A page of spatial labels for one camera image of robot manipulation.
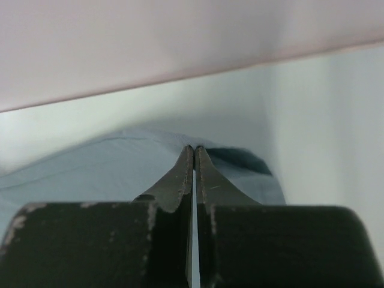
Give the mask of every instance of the pink surface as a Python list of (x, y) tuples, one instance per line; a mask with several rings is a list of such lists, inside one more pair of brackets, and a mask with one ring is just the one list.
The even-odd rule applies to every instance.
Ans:
[(0, 4), (0, 111), (384, 39), (384, 1)]

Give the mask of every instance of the white wall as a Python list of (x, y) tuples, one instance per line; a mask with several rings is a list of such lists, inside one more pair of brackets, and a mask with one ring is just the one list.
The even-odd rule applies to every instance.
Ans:
[(252, 149), (289, 203), (357, 211), (384, 263), (384, 48), (0, 113), (0, 171), (127, 125)]

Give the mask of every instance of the white background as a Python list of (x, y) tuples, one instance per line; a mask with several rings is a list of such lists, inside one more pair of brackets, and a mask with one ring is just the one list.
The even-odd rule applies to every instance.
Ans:
[(290, 204), (339, 204), (384, 263), (384, 48), (0, 113), (0, 171), (127, 126), (250, 148)]

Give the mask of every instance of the worn paint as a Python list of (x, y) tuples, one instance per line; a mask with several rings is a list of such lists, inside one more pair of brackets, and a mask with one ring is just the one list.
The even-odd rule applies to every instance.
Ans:
[(112, 232), (109, 233), (109, 235), (110, 235), (109, 242), (110, 242), (110, 243), (112, 243), (113, 240), (115, 239), (115, 234), (116, 234), (115, 231), (112, 231)]
[(154, 203), (150, 203), (148, 206), (148, 230), (152, 231), (156, 221), (156, 207)]
[(97, 203), (98, 202), (83, 202), (80, 204), (80, 207), (81, 208), (88, 208), (88, 207), (96, 205)]
[(26, 216), (20, 215), (13, 218), (9, 228), (7, 235), (4, 238), (4, 245), (10, 245), (17, 229), (21, 229), (24, 227), (24, 221), (26, 220)]
[(24, 210), (27, 213), (34, 212), (36, 209), (44, 208), (47, 206), (47, 203), (28, 203), (24, 206)]
[(211, 227), (212, 227), (212, 234), (216, 235), (217, 233), (217, 223), (215, 219), (215, 206), (211, 206)]
[[(147, 261), (148, 261), (148, 255), (144, 255), (143, 256), (143, 265), (142, 265), (143, 267), (145, 267)], [(141, 274), (141, 276), (144, 276), (146, 274), (146, 269), (142, 269), (140, 274)]]

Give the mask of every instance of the light blue fabric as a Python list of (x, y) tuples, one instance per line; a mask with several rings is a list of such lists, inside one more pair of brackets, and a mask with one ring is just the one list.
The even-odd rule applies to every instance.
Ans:
[(277, 180), (248, 151), (181, 134), (127, 129), (1, 177), (0, 237), (28, 202), (133, 200), (174, 165), (185, 145), (219, 148), (208, 150), (212, 161), (240, 190), (262, 204), (285, 203)]

